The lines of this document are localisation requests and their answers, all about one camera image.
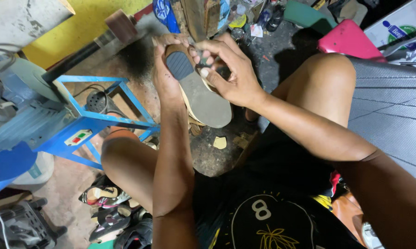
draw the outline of black shorts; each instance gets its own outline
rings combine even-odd
[[[332,166],[270,124],[243,167],[216,177],[195,172],[193,211],[202,248],[209,244],[212,231],[219,226],[224,211],[234,205],[232,200],[239,199],[242,188],[274,184],[297,195],[331,197],[333,172]]]

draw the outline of blue bucket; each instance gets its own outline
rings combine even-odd
[[[37,152],[20,142],[11,151],[0,151],[0,191],[36,162]]]

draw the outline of white cable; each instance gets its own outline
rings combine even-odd
[[[10,249],[10,246],[8,245],[8,240],[6,239],[5,223],[3,223],[1,216],[0,216],[0,223],[2,224],[3,240],[5,241],[6,249]]]

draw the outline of pile of shoes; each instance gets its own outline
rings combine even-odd
[[[153,217],[106,175],[98,177],[79,201],[97,209],[91,220],[97,223],[89,241],[113,240],[117,249],[149,248],[153,239]]]

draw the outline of number 8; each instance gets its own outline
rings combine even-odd
[[[256,207],[257,203],[261,203],[262,207]],[[256,218],[260,221],[266,220],[267,218],[271,217],[271,212],[266,208],[266,203],[262,200],[257,200],[253,203],[252,208],[256,212]],[[260,212],[265,211],[265,215],[260,216]]]

